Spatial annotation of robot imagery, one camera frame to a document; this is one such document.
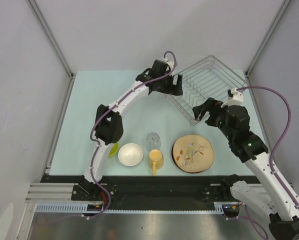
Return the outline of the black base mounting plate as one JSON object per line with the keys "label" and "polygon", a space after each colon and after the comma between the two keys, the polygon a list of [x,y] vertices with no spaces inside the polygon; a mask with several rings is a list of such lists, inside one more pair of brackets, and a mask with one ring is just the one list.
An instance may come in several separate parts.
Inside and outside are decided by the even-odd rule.
{"label": "black base mounting plate", "polygon": [[74,201],[101,201],[110,210],[211,210],[215,202],[240,201],[230,193],[231,176],[104,176],[99,185],[84,176],[48,176],[41,183],[73,184]]}

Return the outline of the white bowl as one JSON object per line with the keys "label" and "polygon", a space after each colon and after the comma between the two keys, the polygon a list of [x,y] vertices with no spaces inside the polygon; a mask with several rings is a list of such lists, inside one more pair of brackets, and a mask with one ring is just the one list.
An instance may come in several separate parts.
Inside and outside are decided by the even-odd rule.
{"label": "white bowl", "polygon": [[138,165],[144,157],[143,149],[136,143],[127,143],[118,151],[118,160],[127,167]]}

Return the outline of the aluminium frame rail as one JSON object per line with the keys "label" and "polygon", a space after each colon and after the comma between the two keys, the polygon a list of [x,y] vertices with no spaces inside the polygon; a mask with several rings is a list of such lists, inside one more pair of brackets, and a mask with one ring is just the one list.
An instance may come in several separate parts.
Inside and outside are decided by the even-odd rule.
{"label": "aluminium frame rail", "polygon": [[32,183],[25,201],[27,203],[71,202],[73,183]]}

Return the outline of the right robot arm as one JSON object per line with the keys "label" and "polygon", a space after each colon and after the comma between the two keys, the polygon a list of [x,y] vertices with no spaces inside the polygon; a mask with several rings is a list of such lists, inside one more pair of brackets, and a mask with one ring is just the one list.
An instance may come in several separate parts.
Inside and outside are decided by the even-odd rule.
{"label": "right robot arm", "polygon": [[231,152],[237,156],[257,177],[267,197],[251,189],[236,174],[220,188],[226,201],[234,198],[268,221],[272,236],[277,240],[299,239],[299,196],[283,178],[279,170],[270,164],[270,154],[262,139],[250,130],[250,116],[240,105],[223,105],[223,102],[208,98],[192,109],[200,121],[208,113],[208,126],[217,127],[228,140]]}

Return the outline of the clear glass tumbler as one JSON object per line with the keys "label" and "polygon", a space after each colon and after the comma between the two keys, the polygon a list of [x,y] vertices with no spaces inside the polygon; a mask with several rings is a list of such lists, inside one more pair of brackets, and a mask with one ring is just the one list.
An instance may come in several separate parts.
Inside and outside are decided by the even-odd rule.
{"label": "clear glass tumbler", "polygon": [[149,133],[146,137],[145,147],[148,152],[152,150],[160,150],[161,149],[160,136],[155,132]]}

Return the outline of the lime green bowl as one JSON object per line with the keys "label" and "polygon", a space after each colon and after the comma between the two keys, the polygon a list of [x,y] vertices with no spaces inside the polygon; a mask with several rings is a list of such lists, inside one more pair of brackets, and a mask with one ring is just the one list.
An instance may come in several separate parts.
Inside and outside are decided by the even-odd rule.
{"label": "lime green bowl", "polygon": [[119,149],[119,143],[116,142],[116,143],[112,146],[111,150],[109,151],[108,156],[109,156],[109,157],[114,156],[114,155],[117,153],[118,149]]}

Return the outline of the yellow mug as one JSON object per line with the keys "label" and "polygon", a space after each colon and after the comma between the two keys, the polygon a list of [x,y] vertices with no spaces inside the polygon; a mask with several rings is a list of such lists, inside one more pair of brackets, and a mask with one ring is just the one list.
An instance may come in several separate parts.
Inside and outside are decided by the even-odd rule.
{"label": "yellow mug", "polygon": [[157,175],[157,171],[160,170],[164,165],[164,156],[162,152],[158,149],[153,149],[149,152],[147,163],[151,169],[153,176]]}

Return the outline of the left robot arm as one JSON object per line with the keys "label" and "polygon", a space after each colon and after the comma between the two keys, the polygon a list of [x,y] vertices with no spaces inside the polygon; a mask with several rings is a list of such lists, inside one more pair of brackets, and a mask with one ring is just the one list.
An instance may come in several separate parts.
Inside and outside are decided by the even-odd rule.
{"label": "left robot arm", "polygon": [[123,118],[127,112],[152,92],[174,96],[183,94],[181,74],[177,76],[176,84],[173,84],[177,65],[175,58],[168,60],[164,57],[162,60],[155,60],[152,67],[141,72],[121,97],[110,105],[98,106],[89,136],[90,140],[95,142],[95,150],[84,174],[88,183],[82,189],[83,195],[89,200],[96,199],[100,189],[105,189],[99,183],[103,177],[102,171],[110,150],[123,136]]}

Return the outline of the beige bird plate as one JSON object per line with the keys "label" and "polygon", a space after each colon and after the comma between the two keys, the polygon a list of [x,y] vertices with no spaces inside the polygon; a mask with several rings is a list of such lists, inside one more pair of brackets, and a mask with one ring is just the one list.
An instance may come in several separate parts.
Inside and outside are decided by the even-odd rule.
{"label": "beige bird plate", "polygon": [[197,134],[184,135],[177,139],[172,145],[171,156],[175,165],[189,174],[208,170],[215,159],[211,143]]}

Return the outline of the metal wire dish rack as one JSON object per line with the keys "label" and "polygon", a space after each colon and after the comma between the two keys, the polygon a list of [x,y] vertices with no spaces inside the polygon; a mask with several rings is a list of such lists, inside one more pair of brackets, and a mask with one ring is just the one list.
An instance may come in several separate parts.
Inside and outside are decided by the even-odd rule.
{"label": "metal wire dish rack", "polygon": [[183,95],[165,97],[192,126],[198,123],[193,107],[203,104],[209,97],[225,102],[229,89],[246,85],[244,77],[214,55],[209,55],[178,73],[182,75]]}

